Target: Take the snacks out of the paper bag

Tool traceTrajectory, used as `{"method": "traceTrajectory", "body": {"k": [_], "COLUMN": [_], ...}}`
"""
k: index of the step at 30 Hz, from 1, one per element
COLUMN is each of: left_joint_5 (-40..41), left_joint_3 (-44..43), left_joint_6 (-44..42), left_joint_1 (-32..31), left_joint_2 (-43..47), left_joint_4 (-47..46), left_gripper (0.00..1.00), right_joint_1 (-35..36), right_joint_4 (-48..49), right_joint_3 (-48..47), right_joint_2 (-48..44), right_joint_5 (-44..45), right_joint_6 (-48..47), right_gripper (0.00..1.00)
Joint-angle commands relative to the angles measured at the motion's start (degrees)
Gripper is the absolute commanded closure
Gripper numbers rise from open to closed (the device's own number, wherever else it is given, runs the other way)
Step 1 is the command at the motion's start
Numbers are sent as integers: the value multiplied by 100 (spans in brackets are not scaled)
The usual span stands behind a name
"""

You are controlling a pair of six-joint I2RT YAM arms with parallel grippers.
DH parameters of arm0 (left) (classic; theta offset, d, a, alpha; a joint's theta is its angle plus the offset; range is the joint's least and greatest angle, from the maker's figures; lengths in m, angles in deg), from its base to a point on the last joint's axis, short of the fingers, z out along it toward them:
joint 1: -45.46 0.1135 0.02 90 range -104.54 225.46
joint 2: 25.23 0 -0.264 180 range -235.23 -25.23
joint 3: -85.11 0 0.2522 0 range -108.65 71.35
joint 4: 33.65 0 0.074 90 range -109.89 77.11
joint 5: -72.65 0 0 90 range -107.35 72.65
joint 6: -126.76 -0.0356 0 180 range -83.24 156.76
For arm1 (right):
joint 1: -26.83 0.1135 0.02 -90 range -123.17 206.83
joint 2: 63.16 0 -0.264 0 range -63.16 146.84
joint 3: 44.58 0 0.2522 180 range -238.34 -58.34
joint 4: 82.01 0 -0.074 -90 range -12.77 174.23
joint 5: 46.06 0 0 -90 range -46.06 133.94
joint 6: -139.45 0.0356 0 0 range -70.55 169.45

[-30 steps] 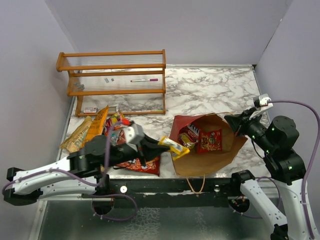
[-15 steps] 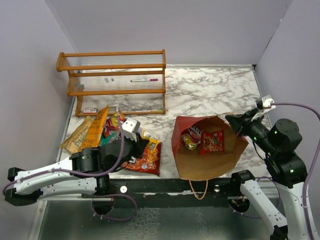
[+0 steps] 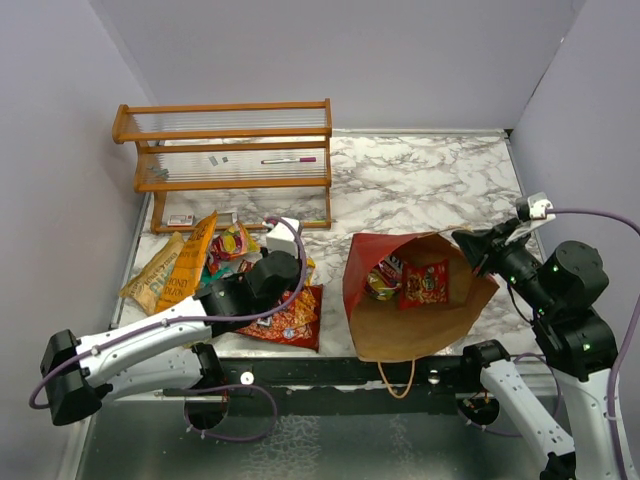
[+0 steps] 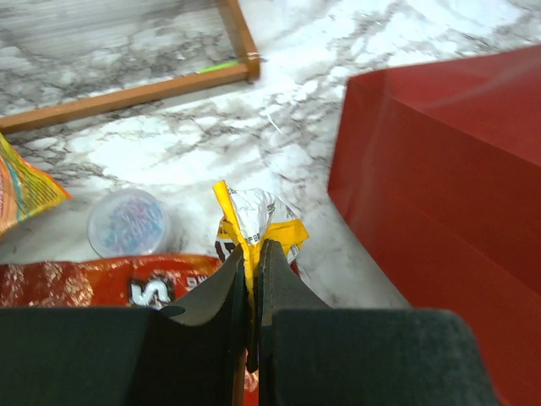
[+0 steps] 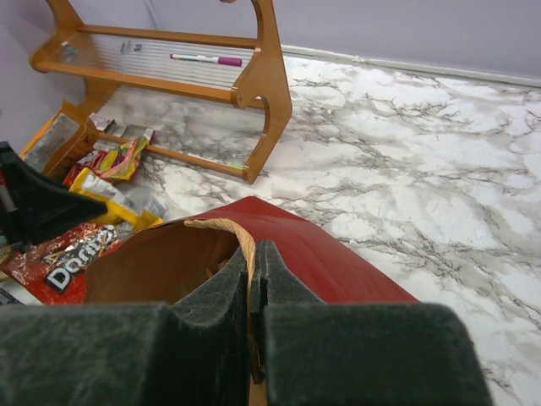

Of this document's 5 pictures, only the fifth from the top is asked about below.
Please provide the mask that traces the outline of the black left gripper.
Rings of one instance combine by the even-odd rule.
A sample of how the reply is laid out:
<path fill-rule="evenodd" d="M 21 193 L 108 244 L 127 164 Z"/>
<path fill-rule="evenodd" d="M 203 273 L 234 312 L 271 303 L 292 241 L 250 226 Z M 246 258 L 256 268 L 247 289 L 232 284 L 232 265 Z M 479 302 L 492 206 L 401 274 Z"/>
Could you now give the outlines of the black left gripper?
<path fill-rule="evenodd" d="M 45 243 L 106 210 L 104 203 L 38 173 L 1 142 L 1 232 L 12 249 Z"/>

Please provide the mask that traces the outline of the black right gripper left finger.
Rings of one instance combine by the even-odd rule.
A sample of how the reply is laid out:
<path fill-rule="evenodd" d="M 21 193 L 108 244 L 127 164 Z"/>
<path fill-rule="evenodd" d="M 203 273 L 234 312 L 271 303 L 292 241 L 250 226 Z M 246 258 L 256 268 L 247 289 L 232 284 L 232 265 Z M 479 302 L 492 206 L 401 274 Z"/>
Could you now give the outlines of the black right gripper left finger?
<path fill-rule="evenodd" d="M 176 304 L 6 305 L 4 405 L 245 405 L 247 268 L 237 252 Z"/>

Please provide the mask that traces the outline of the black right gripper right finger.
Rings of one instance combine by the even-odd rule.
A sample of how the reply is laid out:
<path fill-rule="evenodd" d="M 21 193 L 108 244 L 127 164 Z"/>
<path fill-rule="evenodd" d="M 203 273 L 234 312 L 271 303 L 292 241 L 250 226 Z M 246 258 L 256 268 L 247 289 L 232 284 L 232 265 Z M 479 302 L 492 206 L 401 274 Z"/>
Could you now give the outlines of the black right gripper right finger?
<path fill-rule="evenodd" d="M 257 246 L 253 316 L 260 321 L 270 405 L 490 405 L 467 328 L 441 304 L 326 304 Z"/>

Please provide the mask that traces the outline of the orange honey dijon chips bag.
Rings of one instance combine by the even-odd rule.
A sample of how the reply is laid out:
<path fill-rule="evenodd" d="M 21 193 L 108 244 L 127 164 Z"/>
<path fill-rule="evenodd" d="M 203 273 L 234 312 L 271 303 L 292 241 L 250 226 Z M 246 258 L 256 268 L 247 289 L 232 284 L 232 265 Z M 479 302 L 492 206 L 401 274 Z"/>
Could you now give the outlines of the orange honey dijon chips bag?
<path fill-rule="evenodd" d="M 63 112 L 58 112 L 38 132 L 37 138 L 21 153 L 26 164 L 42 172 L 52 155 L 79 129 L 80 124 Z"/>

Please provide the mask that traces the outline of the red snack bag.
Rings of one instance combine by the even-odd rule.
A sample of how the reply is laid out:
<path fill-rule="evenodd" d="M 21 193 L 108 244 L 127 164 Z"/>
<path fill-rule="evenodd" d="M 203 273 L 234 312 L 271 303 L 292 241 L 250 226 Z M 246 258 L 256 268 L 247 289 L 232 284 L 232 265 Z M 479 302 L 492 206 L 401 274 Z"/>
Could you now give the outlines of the red snack bag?
<path fill-rule="evenodd" d="M 118 243 L 113 225 L 83 223 L 25 253 L 11 253 L 1 271 L 44 305 L 81 304 L 87 267 Z"/>

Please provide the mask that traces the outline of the small yellow snack packet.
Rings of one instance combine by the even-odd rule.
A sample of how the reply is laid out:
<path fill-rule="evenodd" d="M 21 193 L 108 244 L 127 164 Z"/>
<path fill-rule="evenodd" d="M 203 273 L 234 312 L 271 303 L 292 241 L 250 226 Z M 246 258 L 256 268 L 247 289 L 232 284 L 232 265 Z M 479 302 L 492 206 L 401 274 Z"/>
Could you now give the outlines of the small yellow snack packet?
<path fill-rule="evenodd" d="M 123 192 L 99 178 L 88 168 L 79 173 L 69 191 L 106 205 L 106 213 L 95 217 L 93 223 L 102 225 L 127 223 L 129 230 L 134 233 L 163 223 L 159 216 L 134 203 Z"/>

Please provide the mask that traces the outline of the colourful candy packet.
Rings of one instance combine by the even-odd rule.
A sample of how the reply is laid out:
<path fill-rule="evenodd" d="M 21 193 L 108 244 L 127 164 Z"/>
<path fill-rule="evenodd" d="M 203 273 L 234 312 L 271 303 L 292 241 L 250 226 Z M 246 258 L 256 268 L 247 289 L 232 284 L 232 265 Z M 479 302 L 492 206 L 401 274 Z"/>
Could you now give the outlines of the colourful candy packet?
<path fill-rule="evenodd" d="M 142 151 L 148 144 L 149 139 L 140 136 L 109 151 L 93 150 L 72 166 L 63 184 L 71 186 L 79 173 L 86 168 L 108 182 L 130 180 L 139 166 Z"/>

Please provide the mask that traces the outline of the red paper bag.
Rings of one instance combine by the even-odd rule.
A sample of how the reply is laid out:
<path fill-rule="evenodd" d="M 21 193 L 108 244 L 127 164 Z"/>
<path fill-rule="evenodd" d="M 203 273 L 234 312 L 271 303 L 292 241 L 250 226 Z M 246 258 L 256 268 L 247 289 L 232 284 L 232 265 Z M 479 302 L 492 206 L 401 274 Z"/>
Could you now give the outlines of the red paper bag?
<path fill-rule="evenodd" d="M 324 230 L 256 197 L 147 228 L 85 274 L 88 305 L 163 302 L 149 405 L 245 405 L 266 305 L 412 303 Z"/>

